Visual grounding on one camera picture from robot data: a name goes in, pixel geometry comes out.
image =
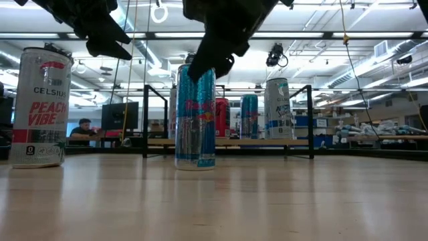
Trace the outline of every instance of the energy drink can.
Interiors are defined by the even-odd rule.
[[[11,164],[16,168],[64,162],[72,59],[43,48],[21,55]]]
[[[208,70],[194,82],[189,64],[180,66],[177,86],[175,166],[208,170],[215,166],[215,72]]]
[[[255,94],[244,94],[241,97],[241,139],[258,139],[258,97]]]
[[[290,109],[290,93],[286,78],[274,78],[266,82],[269,105],[266,111],[270,117],[270,138],[291,139],[292,112]]]
[[[230,104],[226,98],[215,99],[215,136],[230,137]]]
[[[264,95],[264,105],[265,105],[265,139],[270,139],[270,125],[269,125],[269,96],[268,96],[268,92],[265,91]]]
[[[173,86],[169,92],[169,124],[168,124],[168,138],[175,139],[175,124],[177,113],[177,88]]]

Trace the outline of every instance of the person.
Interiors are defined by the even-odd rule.
[[[79,120],[79,127],[76,127],[72,130],[70,137],[92,137],[92,136],[100,136],[102,131],[95,131],[90,129],[91,120],[87,118],[83,118]],[[69,145],[84,145],[89,146],[89,141],[69,141]]]

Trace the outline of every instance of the blue container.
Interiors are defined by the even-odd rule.
[[[259,138],[258,102],[255,94],[244,94],[241,97],[241,139]]]
[[[209,70],[193,82],[189,65],[177,74],[175,166],[207,170],[215,166],[215,72]]]

